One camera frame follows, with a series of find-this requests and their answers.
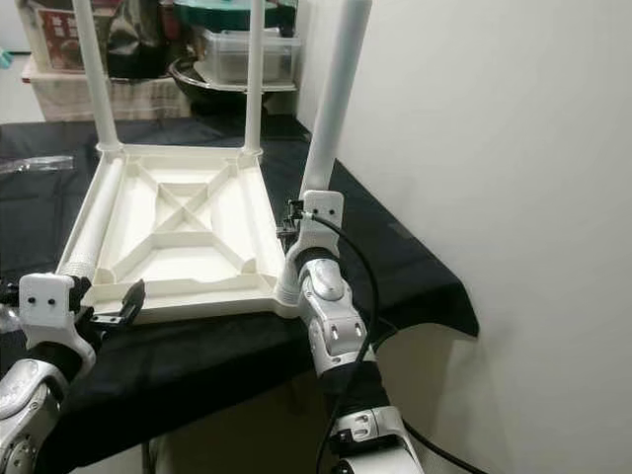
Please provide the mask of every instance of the white pole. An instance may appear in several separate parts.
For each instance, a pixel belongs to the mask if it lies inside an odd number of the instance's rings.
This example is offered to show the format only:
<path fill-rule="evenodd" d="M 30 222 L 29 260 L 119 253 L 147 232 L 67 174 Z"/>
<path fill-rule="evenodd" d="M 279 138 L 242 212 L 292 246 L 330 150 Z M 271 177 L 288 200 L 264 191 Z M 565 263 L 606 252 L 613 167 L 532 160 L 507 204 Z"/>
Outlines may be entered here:
<path fill-rule="evenodd" d="M 117 198 L 124 165 L 124 156 L 120 153 L 116 154 L 112 161 L 107 155 L 105 159 L 108 160 L 102 163 L 102 166 L 107 165 L 104 170 L 105 176 L 99 185 L 95 200 L 90 205 L 90 212 L 81 227 L 70 258 L 60 269 L 62 275 L 87 277 L 92 280 L 97 269 L 101 245 Z"/>
<path fill-rule="evenodd" d="M 300 187 L 301 197 L 308 190 L 329 189 L 370 9 L 371 0 L 345 0 L 334 42 L 336 49 L 329 66 L 307 155 Z"/>
<path fill-rule="evenodd" d="M 95 124 L 99 134 L 97 149 L 102 151 L 120 150 L 122 145 L 117 138 L 115 120 L 112 115 L 112 107 L 110 107 L 107 79 L 101 63 L 95 21 L 92 17 L 92 2 L 90 0 L 72 0 L 72 4 L 75 9 L 83 67 L 88 78 Z"/>
<path fill-rule="evenodd" d="M 264 27 L 266 0 L 252 0 L 250 9 L 250 43 L 248 45 L 248 97 L 244 151 L 261 152 L 261 96 L 264 76 Z"/>

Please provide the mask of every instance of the table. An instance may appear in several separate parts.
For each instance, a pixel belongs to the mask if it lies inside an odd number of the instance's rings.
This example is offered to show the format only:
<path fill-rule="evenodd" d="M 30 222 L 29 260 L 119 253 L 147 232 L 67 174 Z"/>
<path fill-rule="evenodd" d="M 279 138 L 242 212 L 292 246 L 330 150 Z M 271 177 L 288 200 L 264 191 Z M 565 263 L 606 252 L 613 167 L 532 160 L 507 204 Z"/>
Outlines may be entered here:
<path fill-rule="evenodd" d="M 118 124 L 126 143 L 235 146 L 243 116 Z M 287 116 L 263 120 L 262 172 L 278 220 L 298 195 L 306 130 Z M 89 122 L 0 125 L 0 162 L 70 154 L 74 170 L 0 175 L 0 271 L 17 279 L 53 271 L 97 165 Z M 399 328 L 438 323 L 476 336 L 478 322 L 460 280 L 342 166 L 331 188 L 345 194 L 344 228 L 370 257 L 381 316 Z M 342 261 L 361 308 L 368 280 L 353 253 Z M 24 353 L 24 338 L 0 336 L 0 373 Z M 73 384 L 38 472 L 65 473 L 235 405 L 312 366 L 298 320 L 274 314 L 131 328 L 105 341 L 94 369 Z"/>

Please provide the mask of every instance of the floor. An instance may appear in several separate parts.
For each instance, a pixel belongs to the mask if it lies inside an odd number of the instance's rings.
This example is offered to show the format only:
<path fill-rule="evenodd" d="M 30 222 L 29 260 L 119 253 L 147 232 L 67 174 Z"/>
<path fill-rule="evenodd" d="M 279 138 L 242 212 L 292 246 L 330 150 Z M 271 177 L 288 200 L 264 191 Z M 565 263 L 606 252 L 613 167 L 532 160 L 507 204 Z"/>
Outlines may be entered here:
<path fill-rule="evenodd" d="M 88 467 L 75 469 L 71 474 L 142 474 L 140 446 L 120 452 Z"/>
<path fill-rule="evenodd" d="M 29 57 L 14 56 L 9 69 L 0 69 L 0 123 L 43 121 L 33 88 L 22 82 Z"/>
<path fill-rule="evenodd" d="M 156 474 L 314 472 L 325 430 L 323 397 L 314 372 L 163 436 Z M 326 451 L 321 472 L 330 472 Z"/>

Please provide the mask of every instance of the white mounting bracket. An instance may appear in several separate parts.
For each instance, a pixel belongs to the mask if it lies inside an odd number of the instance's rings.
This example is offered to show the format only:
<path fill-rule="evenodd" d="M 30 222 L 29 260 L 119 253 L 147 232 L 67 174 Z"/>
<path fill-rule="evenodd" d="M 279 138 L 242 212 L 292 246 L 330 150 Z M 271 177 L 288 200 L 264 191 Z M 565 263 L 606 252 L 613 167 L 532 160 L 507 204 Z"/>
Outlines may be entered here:
<path fill-rule="evenodd" d="M 79 376 L 95 364 L 90 346 L 75 328 L 75 313 L 70 311 L 70 276 L 30 274 L 20 278 L 20 322 L 27 336 L 27 349 L 51 342 L 70 348 L 81 357 Z"/>
<path fill-rule="evenodd" d="M 303 209 L 306 212 L 317 214 L 341 227 L 343 225 L 343 209 L 345 198 L 337 191 L 307 191 L 303 196 Z M 290 247 L 285 256 L 285 265 L 276 282 L 275 298 L 284 306 L 296 306 L 300 286 L 298 284 L 298 272 L 295 259 L 307 249 L 320 247 L 329 250 L 335 256 L 338 252 L 338 235 L 325 227 L 320 222 L 311 219 L 302 219 L 298 232 L 298 240 Z"/>

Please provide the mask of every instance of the plastic bag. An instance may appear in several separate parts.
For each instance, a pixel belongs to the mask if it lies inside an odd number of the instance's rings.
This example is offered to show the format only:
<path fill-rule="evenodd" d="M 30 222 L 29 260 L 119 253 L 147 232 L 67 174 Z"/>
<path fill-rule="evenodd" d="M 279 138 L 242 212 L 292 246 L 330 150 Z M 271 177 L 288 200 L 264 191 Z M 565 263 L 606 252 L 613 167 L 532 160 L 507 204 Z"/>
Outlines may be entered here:
<path fill-rule="evenodd" d="M 0 175 L 8 173 L 25 173 L 27 171 L 72 170 L 72 156 L 36 156 L 24 160 L 12 160 L 0 163 Z"/>
<path fill-rule="evenodd" d="M 0 304 L 0 334 L 13 333 L 22 329 L 15 308 Z"/>
<path fill-rule="evenodd" d="M 108 37 L 110 77 L 151 79 L 165 74 L 167 42 L 157 0 L 123 0 Z"/>

